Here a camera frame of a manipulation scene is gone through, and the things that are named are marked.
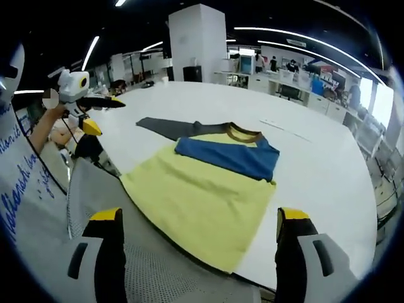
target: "white table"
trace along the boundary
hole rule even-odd
[[[136,126],[144,117],[203,124],[233,121],[262,131],[280,150],[276,193],[235,270],[238,275],[276,288],[276,212],[281,206],[308,213],[319,233],[327,233],[348,254],[357,278],[368,272],[376,246],[376,202],[365,161],[348,128],[278,97],[225,85],[157,83],[119,98],[125,108],[91,110],[89,115],[101,127],[100,142],[122,173],[172,144]],[[260,122],[264,119],[277,128]]]

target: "yellow t-shirt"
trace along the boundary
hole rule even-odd
[[[248,136],[232,132],[238,138]],[[225,133],[193,139],[256,147]],[[123,186],[146,217],[176,244],[231,273],[246,253],[276,183],[179,155],[175,146],[161,149],[122,175]]]

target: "white pillar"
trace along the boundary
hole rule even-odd
[[[202,81],[213,83],[213,72],[227,58],[225,14],[197,4],[169,16],[174,80],[184,81],[183,67],[193,58],[202,66]]]
[[[112,81],[125,79],[125,67],[122,54],[116,54],[111,57]]]

